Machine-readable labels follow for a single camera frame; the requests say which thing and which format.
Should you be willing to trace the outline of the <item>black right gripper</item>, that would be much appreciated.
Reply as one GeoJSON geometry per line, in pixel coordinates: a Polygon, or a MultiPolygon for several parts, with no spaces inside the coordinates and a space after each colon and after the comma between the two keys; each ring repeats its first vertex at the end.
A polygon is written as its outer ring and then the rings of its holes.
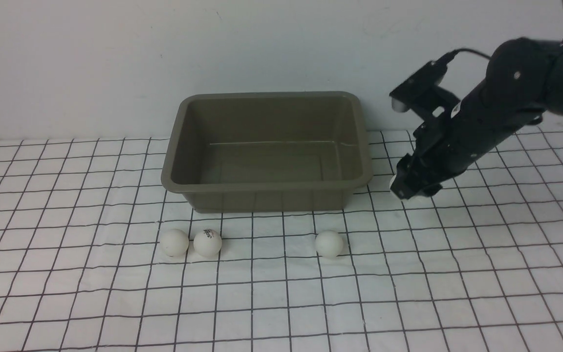
{"type": "Polygon", "coordinates": [[[440,116],[414,131],[416,148],[397,165],[391,193],[400,200],[432,198],[442,182],[462,174],[502,140],[502,91],[497,85],[482,82],[451,113],[442,110],[436,109],[440,116]]]}

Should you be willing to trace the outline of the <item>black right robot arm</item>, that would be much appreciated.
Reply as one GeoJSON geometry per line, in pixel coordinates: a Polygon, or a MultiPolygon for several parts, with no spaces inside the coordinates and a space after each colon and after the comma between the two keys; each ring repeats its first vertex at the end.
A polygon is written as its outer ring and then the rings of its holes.
{"type": "Polygon", "coordinates": [[[458,53],[428,62],[390,93],[394,110],[423,120],[413,153],[399,160],[390,181],[399,199],[431,198],[503,140],[541,123],[544,112],[563,116],[563,40],[501,44],[485,78],[462,99],[439,86],[458,53]]]}

